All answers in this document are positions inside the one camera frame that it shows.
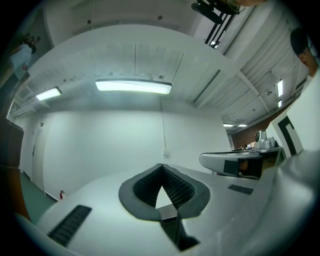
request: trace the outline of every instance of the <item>ceiling light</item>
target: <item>ceiling light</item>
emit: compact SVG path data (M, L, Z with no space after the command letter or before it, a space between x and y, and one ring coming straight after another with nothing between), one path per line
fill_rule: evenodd
M283 81L280 80L280 82L278 82L278 95L279 97L284 93L283 91Z
M138 79L101 79L95 82L99 91L130 91L169 94L171 83Z
M47 90L43 93L40 93L38 95L36 95L37 99L39 101L43 101L43 100L46 100L46 99L49 99L49 98L53 98L53 97L56 97L56 96L60 96L61 95L61 91L58 87L55 87L55 88L52 88L50 90Z

